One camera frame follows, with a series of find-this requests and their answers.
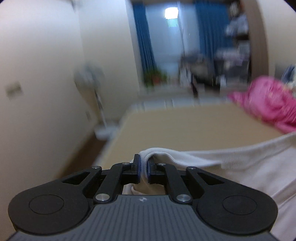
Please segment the white standing fan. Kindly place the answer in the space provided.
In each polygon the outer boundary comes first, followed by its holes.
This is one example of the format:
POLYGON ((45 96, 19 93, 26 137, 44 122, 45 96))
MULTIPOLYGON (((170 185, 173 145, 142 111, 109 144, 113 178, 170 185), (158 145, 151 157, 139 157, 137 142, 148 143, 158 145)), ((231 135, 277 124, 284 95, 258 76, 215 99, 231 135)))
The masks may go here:
POLYGON ((99 94, 101 81, 104 80, 103 70, 94 64, 86 62, 74 73, 74 83, 78 90, 87 90, 94 94, 96 105, 99 110, 102 124, 95 127, 94 133, 98 140, 111 140, 114 138, 118 126, 115 123, 108 123, 104 114, 103 102, 99 94))

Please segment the blue curtain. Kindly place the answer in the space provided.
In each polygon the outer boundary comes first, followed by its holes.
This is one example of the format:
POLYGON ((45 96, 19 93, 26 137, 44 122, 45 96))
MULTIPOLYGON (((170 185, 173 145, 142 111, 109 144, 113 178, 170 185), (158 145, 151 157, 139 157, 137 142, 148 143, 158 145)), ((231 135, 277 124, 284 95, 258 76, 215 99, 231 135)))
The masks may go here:
POLYGON ((224 3, 211 1, 196 1, 200 37, 200 51, 210 60, 220 48, 233 47, 231 38, 225 36, 225 29, 229 25, 228 8, 224 3))
POLYGON ((132 5, 135 26, 137 30, 137 40, 144 73, 145 86, 152 86, 151 74, 156 70, 157 65, 152 50, 151 37, 149 33, 149 25, 145 5, 143 3, 135 3, 132 5))

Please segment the white long-sleeve shirt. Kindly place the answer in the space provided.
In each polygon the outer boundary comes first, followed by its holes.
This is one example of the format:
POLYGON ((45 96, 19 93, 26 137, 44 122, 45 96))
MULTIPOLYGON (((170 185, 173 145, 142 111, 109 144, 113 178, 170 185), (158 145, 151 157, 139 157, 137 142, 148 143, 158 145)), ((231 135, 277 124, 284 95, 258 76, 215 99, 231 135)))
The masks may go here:
POLYGON ((295 239, 295 134, 259 144, 211 151, 181 152, 150 148, 140 152, 140 184, 128 184, 126 195, 160 195, 164 188, 147 182, 147 161, 172 164, 179 170, 195 166, 269 195, 278 207, 271 233, 278 240, 295 239))

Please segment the pink floral quilt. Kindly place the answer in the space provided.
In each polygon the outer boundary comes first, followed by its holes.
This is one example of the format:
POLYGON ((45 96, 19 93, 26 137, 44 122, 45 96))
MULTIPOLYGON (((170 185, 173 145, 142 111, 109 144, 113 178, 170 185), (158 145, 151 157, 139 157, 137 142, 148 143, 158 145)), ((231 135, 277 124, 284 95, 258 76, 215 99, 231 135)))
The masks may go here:
POLYGON ((232 92, 228 98, 249 115, 282 133, 295 132, 295 97, 280 80, 260 76, 246 91, 232 92))

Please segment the blue curtain right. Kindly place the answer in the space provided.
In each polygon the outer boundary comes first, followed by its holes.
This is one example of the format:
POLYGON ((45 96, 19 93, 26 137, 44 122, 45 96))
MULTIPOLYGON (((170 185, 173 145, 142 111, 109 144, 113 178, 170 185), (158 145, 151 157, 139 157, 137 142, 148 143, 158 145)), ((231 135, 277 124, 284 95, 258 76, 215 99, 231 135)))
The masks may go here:
POLYGON ((231 38, 225 36, 225 29, 229 25, 228 8, 224 3, 211 1, 196 1, 200 37, 200 51, 210 60, 220 48, 233 47, 231 38))

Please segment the blue curtain left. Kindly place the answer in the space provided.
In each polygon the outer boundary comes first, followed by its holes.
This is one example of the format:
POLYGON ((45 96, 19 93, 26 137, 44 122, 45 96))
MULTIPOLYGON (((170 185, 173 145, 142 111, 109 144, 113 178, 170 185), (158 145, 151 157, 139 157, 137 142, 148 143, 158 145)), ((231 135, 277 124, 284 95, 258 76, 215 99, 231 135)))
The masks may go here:
POLYGON ((144 73, 145 86, 152 86, 151 74, 156 70, 157 65, 152 50, 151 37, 149 33, 149 25, 145 5, 143 3, 135 3, 132 5, 135 26, 137 30, 137 40, 144 73))

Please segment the wall light switch plate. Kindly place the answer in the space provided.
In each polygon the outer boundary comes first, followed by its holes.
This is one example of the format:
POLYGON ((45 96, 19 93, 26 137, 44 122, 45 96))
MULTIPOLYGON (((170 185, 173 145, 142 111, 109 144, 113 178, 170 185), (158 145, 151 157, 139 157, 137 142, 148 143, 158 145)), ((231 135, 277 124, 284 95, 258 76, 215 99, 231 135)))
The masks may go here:
POLYGON ((8 99, 14 99, 23 94, 22 86, 19 82, 14 82, 5 87, 8 99))

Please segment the tan mattress bed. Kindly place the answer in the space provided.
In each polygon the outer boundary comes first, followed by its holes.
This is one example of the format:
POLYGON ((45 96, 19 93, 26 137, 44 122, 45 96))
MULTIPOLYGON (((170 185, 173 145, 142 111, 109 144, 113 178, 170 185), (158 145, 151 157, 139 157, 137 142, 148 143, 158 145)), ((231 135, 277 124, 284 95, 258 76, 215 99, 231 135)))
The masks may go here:
POLYGON ((225 98, 147 101, 129 108, 94 163, 108 169, 149 148, 229 149, 281 135, 276 128, 251 117, 225 98))

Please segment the wall power socket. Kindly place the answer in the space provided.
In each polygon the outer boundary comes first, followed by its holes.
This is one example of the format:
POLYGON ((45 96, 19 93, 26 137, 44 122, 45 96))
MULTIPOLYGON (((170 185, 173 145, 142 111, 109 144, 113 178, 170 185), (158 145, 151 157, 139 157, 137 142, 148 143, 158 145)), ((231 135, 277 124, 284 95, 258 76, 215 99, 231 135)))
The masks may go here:
POLYGON ((87 119, 90 121, 91 120, 91 115, 88 111, 85 112, 87 119))

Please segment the black bag on windowsill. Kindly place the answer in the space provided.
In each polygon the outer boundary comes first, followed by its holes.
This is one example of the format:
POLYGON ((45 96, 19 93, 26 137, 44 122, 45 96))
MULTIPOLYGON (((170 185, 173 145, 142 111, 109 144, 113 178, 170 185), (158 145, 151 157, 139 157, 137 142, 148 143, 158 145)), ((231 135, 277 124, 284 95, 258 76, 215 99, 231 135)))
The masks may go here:
POLYGON ((199 96, 198 85, 213 87, 214 70, 211 62, 201 53, 182 56, 179 64, 179 83, 199 96))

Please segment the potted green plant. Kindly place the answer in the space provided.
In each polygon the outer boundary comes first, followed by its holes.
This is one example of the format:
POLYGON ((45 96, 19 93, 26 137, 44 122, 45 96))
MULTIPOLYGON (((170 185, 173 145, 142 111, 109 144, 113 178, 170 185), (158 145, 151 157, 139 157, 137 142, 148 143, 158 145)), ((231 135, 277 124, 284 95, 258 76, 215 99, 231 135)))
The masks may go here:
POLYGON ((144 84, 146 87, 154 87, 166 83, 167 79, 167 74, 159 69, 151 69, 144 73, 144 84))

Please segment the cluttered storage shelf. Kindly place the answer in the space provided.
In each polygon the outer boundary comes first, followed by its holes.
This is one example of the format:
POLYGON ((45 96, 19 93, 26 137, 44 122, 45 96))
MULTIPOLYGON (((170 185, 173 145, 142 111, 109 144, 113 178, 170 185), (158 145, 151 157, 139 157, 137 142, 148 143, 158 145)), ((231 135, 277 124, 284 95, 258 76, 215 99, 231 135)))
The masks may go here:
POLYGON ((232 46, 219 48, 214 58, 215 82, 220 90, 242 89, 251 75, 249 25, 243 3, 229 3, 228 15, 230 22, 224 28, 224 35, 232 46))

